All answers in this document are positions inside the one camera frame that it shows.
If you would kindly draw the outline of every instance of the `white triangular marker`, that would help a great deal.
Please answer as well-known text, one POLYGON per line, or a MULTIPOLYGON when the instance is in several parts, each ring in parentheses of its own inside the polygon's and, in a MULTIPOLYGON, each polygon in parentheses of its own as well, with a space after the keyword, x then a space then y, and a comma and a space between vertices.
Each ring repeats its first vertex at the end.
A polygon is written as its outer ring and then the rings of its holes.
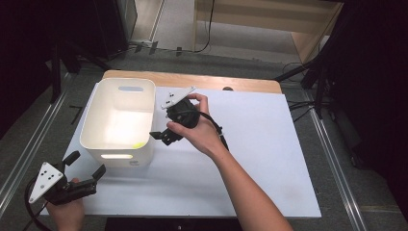
POLYGON ((29 203, 33 204, 42 195, 44 195, 51 187, 53 187, 64 175, 50 164, 44 162, 37 177, 36 184, 29 199, 29 203))
POLYGON ((169 92, 165 102, 162 104, 162 109, 167 109, 176 103, 180 102, 184 97, 195 90, 195 86, 191 86, 185 89, 180 89, 176 92, 169 92))

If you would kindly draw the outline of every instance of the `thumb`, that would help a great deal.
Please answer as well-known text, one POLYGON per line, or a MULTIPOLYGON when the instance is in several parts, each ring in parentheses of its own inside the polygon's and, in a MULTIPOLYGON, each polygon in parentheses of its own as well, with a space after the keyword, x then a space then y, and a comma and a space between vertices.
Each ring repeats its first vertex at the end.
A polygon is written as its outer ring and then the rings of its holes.
POLYGON ((186 128, 185 126, 181 125, 180 123, 176 123, 172 121, 167 123, 167 128, 182 137, 185 137, 187 133, 189 132, 188 128, 186 128))

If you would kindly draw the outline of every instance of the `white plastic bin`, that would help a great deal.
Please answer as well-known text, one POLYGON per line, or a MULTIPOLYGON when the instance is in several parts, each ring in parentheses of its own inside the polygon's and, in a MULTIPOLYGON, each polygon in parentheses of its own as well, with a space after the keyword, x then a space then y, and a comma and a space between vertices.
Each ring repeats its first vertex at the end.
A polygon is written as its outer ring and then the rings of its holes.
POLYGON ((153 158, 156 86, 150 80, 108 78, 99 82, 80 143, 106 167, 139 167, 153 158))

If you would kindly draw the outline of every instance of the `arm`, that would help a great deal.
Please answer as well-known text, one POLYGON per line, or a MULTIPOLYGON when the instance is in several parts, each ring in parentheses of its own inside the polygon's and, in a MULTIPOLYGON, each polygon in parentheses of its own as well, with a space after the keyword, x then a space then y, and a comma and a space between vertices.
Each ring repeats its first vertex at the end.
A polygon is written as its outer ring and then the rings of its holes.
MULTIPOLYGON (((208 114, 205 95, 190 94, 199 111, 208 114)), ((193 129, 169 122, 167 127, 185 137, 216 164, 243 230, 292 230, 273 201, 252 180, 219 139, 214 125, 203 116, 193 129)))

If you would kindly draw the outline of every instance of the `white board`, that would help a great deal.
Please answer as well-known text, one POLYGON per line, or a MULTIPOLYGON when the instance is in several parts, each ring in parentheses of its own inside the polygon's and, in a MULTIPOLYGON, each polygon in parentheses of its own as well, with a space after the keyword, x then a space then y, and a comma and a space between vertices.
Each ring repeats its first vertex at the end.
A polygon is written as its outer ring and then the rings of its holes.
MULTIPOLYGON (((155 122, 164 131, 168 119, 160 103, 173 88, 157 88, 155 122)), ((201 90, 231 153, 272 198, 287 218, 320 218, 319 205, 284 94, 201 90)), ((66 168, 70 180, 90 179, 99 168, 79 143, 84 117, 65 156, 82 156, 66 168)), ((210 158, 186 140, 166 146, 155 141, 150 166, 108 168, 97 193, 84 198, 87 215, 132 217, 228 218, 236 214, 210 158)))

